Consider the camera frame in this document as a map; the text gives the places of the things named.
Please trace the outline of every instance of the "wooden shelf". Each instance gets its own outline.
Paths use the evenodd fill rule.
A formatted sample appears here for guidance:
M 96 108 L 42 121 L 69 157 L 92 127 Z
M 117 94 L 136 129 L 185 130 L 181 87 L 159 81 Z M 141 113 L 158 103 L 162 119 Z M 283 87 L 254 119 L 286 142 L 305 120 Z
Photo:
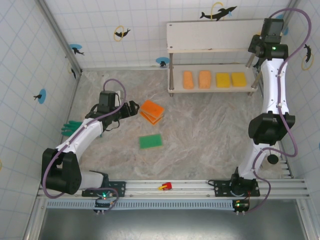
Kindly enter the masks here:
M 169 22 L 166 25 L 168 53 L 247 51 L 263 19 Z
M 209 89 L 198 88 L 199 71 L 211 71 L 211 87 Z M 183 72 L 191 71 L 194 83 L 194 89 L 184 89 L 183 87 Z M 243 72 L 246 78 L 246 86 L 222 88 L 216 87 L 216 73 L 236 73 Z M 170 69 L 168 69 L 168 86 L 169 86 Z M 201 65 L 174 65 L 173 66 L 173 82 L 174 90 L 169 90 L 169 93 L 228 93 L 228 92 L 255 92 L 257 89 L 251 88 L 255 81 L 253 69 L 246 68 L 244 64 L 201 64 Z

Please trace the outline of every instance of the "gray marble surface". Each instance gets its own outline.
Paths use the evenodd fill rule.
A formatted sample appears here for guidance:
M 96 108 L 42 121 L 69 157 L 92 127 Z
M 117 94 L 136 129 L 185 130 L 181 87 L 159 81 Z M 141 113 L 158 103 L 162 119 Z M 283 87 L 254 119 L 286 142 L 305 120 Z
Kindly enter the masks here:
M 109 174 L 111 179 L 228 179 L 241 163 L 249 142 L 248 125 L 260 114 L 262 96 L 246 93 L 176 93 L 169 97 L 166 70 L 109 70 L 84 72 L 70 120 L 82 121 L 98 103 L 105 80 L 120 80 L 127 101 L 151 100 L 165 108 L 152 126 L 140 114 L 123 119 L 120 127 L 104 132 L 83 153 L 82 170 Z M 107 90 L 121 87 L 110 82 Z M 139 137 L 161 134 L 163 146 L 139 148 Z M 280 178 L 279 164 L 259 174 Z

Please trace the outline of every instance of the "gray floor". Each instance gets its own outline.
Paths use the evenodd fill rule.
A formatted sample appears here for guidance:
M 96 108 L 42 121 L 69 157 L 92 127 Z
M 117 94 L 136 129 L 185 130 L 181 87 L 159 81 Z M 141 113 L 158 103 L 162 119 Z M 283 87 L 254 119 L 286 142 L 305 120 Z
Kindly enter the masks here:
M 104 132 L 82 155 L 80 168 L 109 174 L 111 179 L 228 179 L 243 160 L 248 125 L 260 114 L 262 97 L 246 93 L 180 93 L 169 97 L 166 70 L 110 70 L 84 72 L 70 120 L 82 121 L 98 103 L 105 80 L 120 80 L 127 101 L 149 99 L 165 108 L 152 126 L 139 114 Z M 120 90 L 117 83 L 106 86 Z M 161 134 L 163 147 L 139 149 L 139 137 Z M 265 178 L 280 178 L 281 167 L 261 170 Z
M 48 209 L 40 240 L 304 240 L 295 201 L 245 216 L 222 210 Z

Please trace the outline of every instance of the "green sponge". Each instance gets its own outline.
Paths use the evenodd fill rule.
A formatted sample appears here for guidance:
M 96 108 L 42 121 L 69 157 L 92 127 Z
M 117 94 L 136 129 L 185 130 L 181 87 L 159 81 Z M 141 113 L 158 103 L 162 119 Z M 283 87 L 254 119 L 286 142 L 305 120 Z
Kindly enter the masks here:
M 161 134 L 140 136 L 139 137 L 140 149 L 149 149 L 162 146 Z

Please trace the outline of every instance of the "purple cable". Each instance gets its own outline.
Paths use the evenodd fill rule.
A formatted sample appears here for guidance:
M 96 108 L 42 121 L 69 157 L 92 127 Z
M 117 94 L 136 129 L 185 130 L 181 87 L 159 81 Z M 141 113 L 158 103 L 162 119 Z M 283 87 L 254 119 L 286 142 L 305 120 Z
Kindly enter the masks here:
M 265 147 L 265 148 L 261 149 L 261 151 L 255 156 L 255 159 L 254 159 L 253 164 L 252 164 L 253 174 L 255 175 L 255 177 L 257 179 L 260 179 L 260 180 L 266 182 L 268 184 L 269 188 L 268 188 L 268 192 L 265 195 L 265 198 L 262 200 L 262 202 L 259 205 L 257 205 L 256 207 L 248 210 L 246 213 L 253 212 L 253 211 L 257 210 L 258 208 L 260 208 L 267 201 L 267 199 L 268 199 L 268 197 L 270 195 L 270 192 L 271 192 L 271 184 L 270 184 L 270 182 L 267 179 L 259 177 L 257 175 L 256 171 L 255 171 L 256 162 L 257 162 L 258 158 L 260 157 L 260 155 L 263 153 L 263 151 L 265 151 L 265 150 L 270 150 L 271 151 L 272 150 L 272 151 L 275 151 L 277 153 L 280 153 L 280 154 L 283 154 L 283 155 L 285 155 L 287 157 L 292 157 L 292 158 L 298 155 L 298 146 L 297 146 L 296 140 L 295 140 L 294 135 L 292 134 L 292 132 L 291 132 L 291 130 L 290 130 L 285 118 L 284 118 L 284 115 L 283 115 L 283 113 L 281 111 L 281 106 L 279 106 L 279 104 L 281 103 L 281 72 L 282 72 L 282 69 L 284 68 L 285 64 L 293 57 L 293 55 L 295 55 L 298 51 L 300 51 L 303 48 L 303 46 L 305 45 L 305 43 L 309 39 L 310 34 L 311 34 L 311 20 L 310 20 L 310 17 L 308 16 L 308 14 L 305 11 L 303 11 L 301 9 L 298 9 L 298 8 L 294 8 L 294 7 L 287 7 L 287 8 L 284 8 L 284 9 L 280 9 L 280 10 L 274 12 L 269 18 L 272 18 L 274 15 L 276 15 L 278 13 L 281 13 L 281 12 L 285 12 L 285 11 L 295 11 L 295 12 L 301 13 L 301 14 L 304 15 L 304 17 L 306 18 L 306 20 L 308 22 L 308 33 L 307 33 L 304 41 L 302 42 L 302 44 L 293 53 L 290 54 L 290 56 L 287 57 L 286 60 L 283 61 L 283 63 L 280 65 L 280 68 L 279 68 L 278 74 L 277 74 L 277 83 L 278 83 L 278 106 L 277 107 L 278 107 L 280 118 L 281 118 L 281 120 L 282 120 L 282 122 L 284 124 L 284 127 L 285 127 L 286 131 L 288 132 L 288 134 L 290 136 L 290 139 L 291 139 L 291 141 L 293 143 L 294 153 L 293 154 L 288 154 L 288 153 L 286 153 L 284 151 L 280 151 L 280 150 L 272 148 L 272 147 Z
M 114 111 L 112 111 L 112 112 L 109 112 L 109 113 L 107 113 L 107 114 L 105 114 L 105 115 L 102 115 L 102 116 L 99 116 L 99 117 L 97 117 L 97 118 L 95 118 L 95 119 L 92 119 L 91 121 L 89 121 L 89 122 L 86 124 L 87 126 L 89 126 L 90 124 L 92 124 L 92 123 L 95 122 L 95 121 L 98 121 L 98 120 L 100 120 L 100 119 L 103 119 L 103 118 L 105 118 L 105 117 L 108 117 L 108 116 L 110 116 L 110 115 L 118 112 L 118 111 L 122 108 L 122 106 L 125 104 L 126 97 L 127 97 L 127 93 L 126 93 L 125 86 L 124 86 L 119 80 L 113 79 L 113 78 L 106 80 L 106 81 L 104 82 L 104 84 L 103 84 L 103 90 L 105 90 L 105 85 L 106 85 L 106 83 L 108 83 L 108 82 L 110 82 L 110 81 L 115 81 L 115 82 L 117 82 L 118 84 L 120 84 L 120 86 L 121 86 L 122 89 L 123 89 L 123 94 L 124 94 L 124 96 L 123 96 L 123 101 L 122 101 L 121 105 L 120 105 L 116 110 L 114 110 Z M 80 130 L 73 136 L 73 138 L 70 139 L 69 144 L 71 144 L 71 143 L 79 136 L 79 134 L 80 134 L 84 129 L 86 129 L 84 126 L 81 127 Z M 64 193 L 62 192 L 62 193 L 60 193 L 60 194 L 58 194 L 58 195 L 56 195 L 56 196 L 50 195 L 50 194 L 48 193 L 48 191 L 47 191 L 46 181 L 47 181 L 47 177 L 48 177 L 48 173 L 49 173 L 50 168 L 51 168 L 52 165 L 54 164 L 55 160 L 59 157 L 59 155 L 67 148 L 67 146 L 68 146 L 68 145 L 63 146 L 63 147 L 60 149 L 60 151 L 58 151 L 58 152 L 56 153 L 56 155 L 54 155 L 54 157 L 52 158 L 52 160 L 50 161 L 50 163 L 49 163 L 48 166 L 46 167 L 46 170 L 45 170 L 44 175 L 43 175 L 43 179 L 42 179 L 42 189 L 43 189 L 44 194 L 45 194 L 48 198 L 50 198 L 50 199 L 57 199 L 57 198 L 59 198 L 60 196 L 62 196 L 62 195 L 64 194 Z
M 118 194 L 118 192 L 117 192 L 115 189 L 110 188 L 110 187 L 88 188 L 88 189 L 86 189 L 86 190 L 107 190 L 107 191 L 112 191 L 112 192 L 115 193 L 116 199 L 114 200 L 113 204 L 111 204 L 110 207 L 109 207 L 107 210 L 104 211 L 105 213 L 107 213 L 107 212 L 109 212 L 111 209 L 113 209 L 114 206 L 116 205 L 116 203 L 117 203 L 118 200 L 119 200 L 119 194 Z

